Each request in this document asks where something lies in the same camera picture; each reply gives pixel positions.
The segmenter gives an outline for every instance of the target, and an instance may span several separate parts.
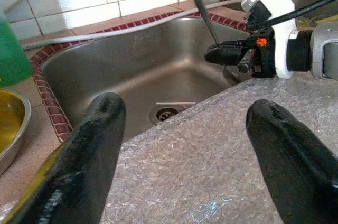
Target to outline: metal bowl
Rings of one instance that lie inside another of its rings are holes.
[[[0,89],[0,175],[16,157],[31,114],[31,104],[24,95]]]

